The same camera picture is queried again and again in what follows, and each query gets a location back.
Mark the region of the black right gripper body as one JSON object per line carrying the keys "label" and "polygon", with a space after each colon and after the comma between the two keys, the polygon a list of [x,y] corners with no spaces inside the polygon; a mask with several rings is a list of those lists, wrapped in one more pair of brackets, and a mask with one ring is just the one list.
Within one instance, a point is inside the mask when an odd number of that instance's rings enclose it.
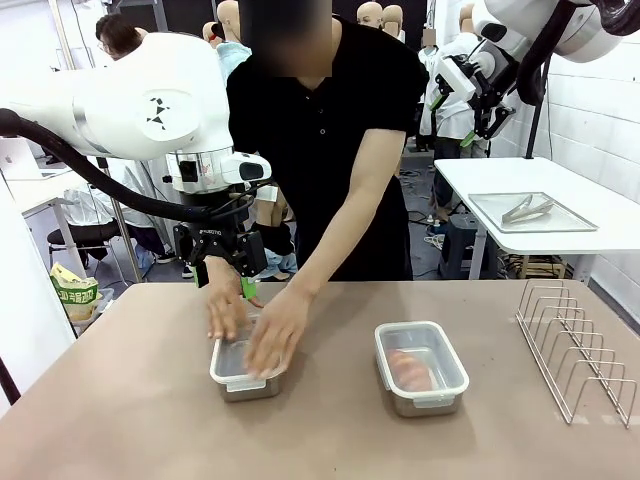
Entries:
{"label": "black right gripper body", "polygon": [[475,74],[472,83],[476,87],[472,107],[477,118],[489,113],[496,117],[508,116],[508,108],[502,103],[503,94],[483,74]]}

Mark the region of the person's left hand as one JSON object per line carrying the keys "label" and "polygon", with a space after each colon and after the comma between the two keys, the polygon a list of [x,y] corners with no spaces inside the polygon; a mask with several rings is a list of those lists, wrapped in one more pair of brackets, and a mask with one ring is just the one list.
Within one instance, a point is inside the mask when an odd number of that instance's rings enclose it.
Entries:
{"label": "person's left hand", "polygon": [[286,369],[309,322],[313,295],[293,283],[263,308],[252,330],[245,367],[253,377]]}

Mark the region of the person's right hand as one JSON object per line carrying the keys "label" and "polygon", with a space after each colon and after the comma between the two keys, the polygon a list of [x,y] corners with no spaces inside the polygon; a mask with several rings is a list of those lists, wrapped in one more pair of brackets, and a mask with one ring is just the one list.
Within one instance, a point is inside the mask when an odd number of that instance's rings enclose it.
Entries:
{"label": "person's right hand", "polygon": [[215,340],[234,340],[249,324],[240,276],[227,264],[209,263],[207,273],[208,336]]}

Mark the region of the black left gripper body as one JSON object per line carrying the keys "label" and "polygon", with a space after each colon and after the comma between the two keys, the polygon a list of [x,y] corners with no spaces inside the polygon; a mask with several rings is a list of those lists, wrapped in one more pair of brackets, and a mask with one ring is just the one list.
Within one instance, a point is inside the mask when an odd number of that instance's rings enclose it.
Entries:
{"label": "black left gripper body", "polygon": [[229,226],[204,226],[192,227],[194,257],[217,256],[237,257],[241,254],[238,239],[240,230]]}

